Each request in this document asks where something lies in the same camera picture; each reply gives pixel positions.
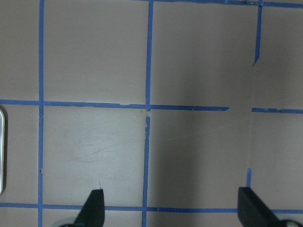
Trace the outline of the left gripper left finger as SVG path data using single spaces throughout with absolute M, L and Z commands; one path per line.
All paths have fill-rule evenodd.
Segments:
M 92 190 L 73 225 L 75 227 L 103 227 L 104 222 L 105 202 L 103 190 Z

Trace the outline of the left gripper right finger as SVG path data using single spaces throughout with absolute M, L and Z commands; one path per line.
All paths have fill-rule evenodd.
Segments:
M 238 188 L 238 218 L 243 227 L 281 227 L 281 221 L 249 187 Z

